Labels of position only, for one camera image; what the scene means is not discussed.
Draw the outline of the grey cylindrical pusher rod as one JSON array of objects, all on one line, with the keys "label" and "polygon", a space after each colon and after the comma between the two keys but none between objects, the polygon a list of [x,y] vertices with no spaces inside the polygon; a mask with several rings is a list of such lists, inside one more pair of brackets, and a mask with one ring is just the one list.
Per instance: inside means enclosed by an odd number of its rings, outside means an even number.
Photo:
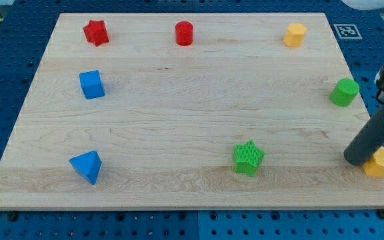
[{"label": "grey cylindrical pusher rod", "polygon": [[362,166],[384,145],[384,105],[371,116],[368,122],[343,152],[345,160]]}]

